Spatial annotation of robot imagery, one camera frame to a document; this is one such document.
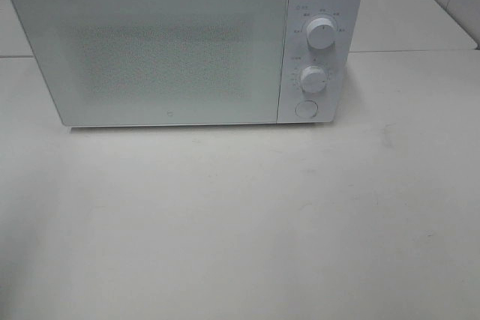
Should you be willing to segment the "white upper power knob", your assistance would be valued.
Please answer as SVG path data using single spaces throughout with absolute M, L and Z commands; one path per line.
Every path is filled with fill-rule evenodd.
M 312 19 L 305 28 L 308 45 L 313 49 L 326 49 L 336 38 L 337 26 L 329 16 L 318 16 Z

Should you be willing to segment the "white timer knob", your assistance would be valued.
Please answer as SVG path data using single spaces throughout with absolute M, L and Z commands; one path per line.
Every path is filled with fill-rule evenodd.
M 329 77 L 322 67 L 310 66 L 300 74 L 300 86 L 308 94 L 320 93 L 327 85 Z

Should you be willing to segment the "white microwave door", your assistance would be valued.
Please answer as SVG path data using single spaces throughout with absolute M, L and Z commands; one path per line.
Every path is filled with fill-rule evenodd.
M 287 0 L 12 0 L 69 127 L 272 123 Z

